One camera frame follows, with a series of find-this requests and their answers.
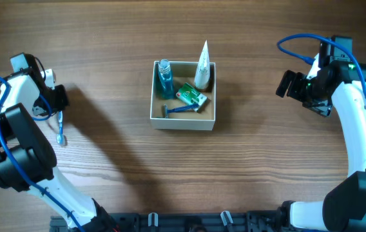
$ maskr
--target blue bottle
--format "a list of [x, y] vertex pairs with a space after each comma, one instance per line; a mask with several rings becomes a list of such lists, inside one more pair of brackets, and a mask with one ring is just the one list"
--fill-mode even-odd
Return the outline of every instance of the blue bottle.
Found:
[[173, 72], [170, 68], [170, 62], [163, 59], [159, 62], [159, 78], [162, 83], [162, 96], [165, 99], [172, 99], [175, 97], [173, 89]]

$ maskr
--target wood grain surface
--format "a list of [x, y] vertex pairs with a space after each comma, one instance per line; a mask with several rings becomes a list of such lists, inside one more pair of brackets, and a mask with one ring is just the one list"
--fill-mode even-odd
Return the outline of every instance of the wood grain surface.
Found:
[[[38, 125], [59, 167], [109, 212], [275, 209], [322, 200], [347, 174], [337, 113], [322, 118], [276, 88], [305, 63], [276, 42], [301, 32], [353, 37], [366, 63], [366, 1], [116, 1], [0, 3], [0, 75], [34, 54], [65, 85], [67, 147], [55, 119]], [[197, 61], [204, 41], [217, 66], [211, 132], [154, 130], [153, 61]], [[316, 55], [318, 42], [285, 45]], [[48, 231], [42, 201], [0, 188], [0, 231]]]

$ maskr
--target white box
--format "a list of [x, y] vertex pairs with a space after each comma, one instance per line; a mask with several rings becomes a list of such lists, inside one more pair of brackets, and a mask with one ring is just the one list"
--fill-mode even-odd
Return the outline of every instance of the white box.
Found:
[[[153, 67], [153, 81], [151, 85], [150, 122], [155, 129], [175, 130], [212, 130], [216, 121], [216, 64], [210, 63], [210, 83], [206, 91], [201, 92], [209, 100], [202, 106], [198, 113], [187, 111], [170, 113], [169, 118], [162, 118], [162, 106], [167, 104], [169, 109], [185, 106], [181, 100], [165, 100], [161, 97], [162, 89], [158, 74], [159, 61]], [[185, 82], [195, 87], [194, 80], [197, 62], [170, 61], [173, 72], [173, 85], [177, 91]]]

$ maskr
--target razor head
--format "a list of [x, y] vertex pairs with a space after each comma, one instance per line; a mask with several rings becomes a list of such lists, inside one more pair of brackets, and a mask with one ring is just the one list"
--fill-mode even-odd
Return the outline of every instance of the razor head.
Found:
[[162, 106], [162, 116], [165, 118], [165, 119], [168, 119], [169, 118], [169, 113], [168, 113], [168, 106], [166, 104], [164, 104]]

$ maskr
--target box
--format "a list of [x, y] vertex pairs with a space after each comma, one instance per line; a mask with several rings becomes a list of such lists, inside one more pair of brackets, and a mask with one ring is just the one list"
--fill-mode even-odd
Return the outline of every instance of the box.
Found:
[[[162, 87], [158, 74], [159, 61], [155, 61], [153, 67], [153, 82], [151, 85], [150, 123], [155, 129], [175, 130], [212, 130], [216, 121], [216, 64], [210, 63], [210, 83], [205, 91], [201, 91], [208, 97], [207, 102], [199, 110], [181, 113], [170, 113], [168, 119], [162, 118], [162, 106], [166, 104], [169, 109], [185, 106], [184, 102], [175, 98], [165, 100], [162, 98]], [[173, 72], [173, 85], [175, 92], [189, 83], [193, 87], [197, 62], [170, 61]]]

